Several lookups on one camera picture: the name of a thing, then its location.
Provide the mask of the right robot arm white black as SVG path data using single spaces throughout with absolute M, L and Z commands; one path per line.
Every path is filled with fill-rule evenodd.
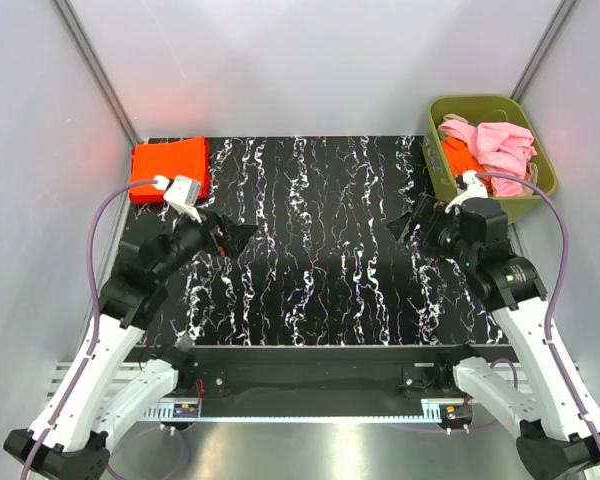
M 535 479 L 600 467 L 600 408 L 560 338 L 536 268 L 511 246 L 500 204 L 479 197 L 447 203 L 422 194 L 388 228 L 398 242 L 457 263 L 471 293 L 505 333 L 533 396 L 526 398 L 470 346 L 455 347 L 431 368 L 405 376 L 403 392 L 478 401 L 513 437 Z

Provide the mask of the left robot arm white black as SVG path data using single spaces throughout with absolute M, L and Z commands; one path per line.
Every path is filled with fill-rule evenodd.
M 169 278 L 197 254 L 237 258 L 255 234 L 224 214 L 183 214 L 173 231 L 131 247 L 96 292 L 93 317 L 69 371 L 39 417 L 11 431 L 4 449 L 45 479 L 98 479 L 120 437 L 162 397 L 201 385 L 195 357 L 166 346 L 110 401 L 120 366 L 168 297 Z

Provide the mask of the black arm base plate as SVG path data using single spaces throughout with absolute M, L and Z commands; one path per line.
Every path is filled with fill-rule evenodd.
M 409 397 L 434 390 L 435 366 L 472 356 L 492 361 L 497 345 L 239 347 L 194 346 L 188 352 L 203 399 L 244 393 L 353 390 Z

